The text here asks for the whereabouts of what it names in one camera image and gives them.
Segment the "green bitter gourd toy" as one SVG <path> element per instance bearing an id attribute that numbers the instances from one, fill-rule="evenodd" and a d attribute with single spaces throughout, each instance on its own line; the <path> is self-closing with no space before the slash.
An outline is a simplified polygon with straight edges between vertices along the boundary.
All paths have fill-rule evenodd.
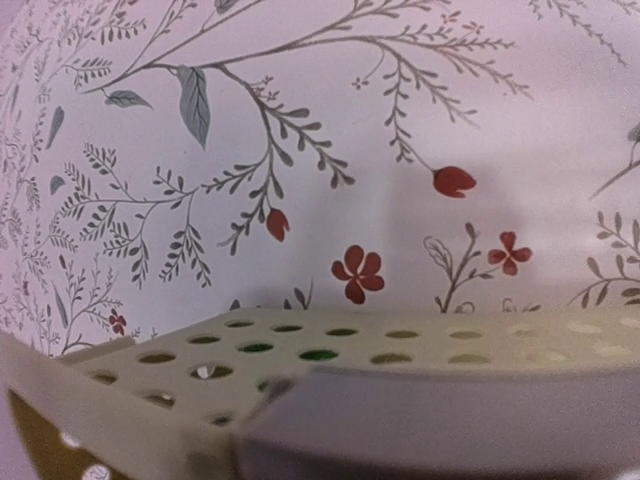
<path id="1" fill-rule="evenodd" d="M 235 349 L 243 354 L 273 354 L 281 359 L 297 359 L 303 362 L 328 362 L 339 358 L 340 352 L 326 347 L 296 347 L 266 341 L 245 342 Z"/>

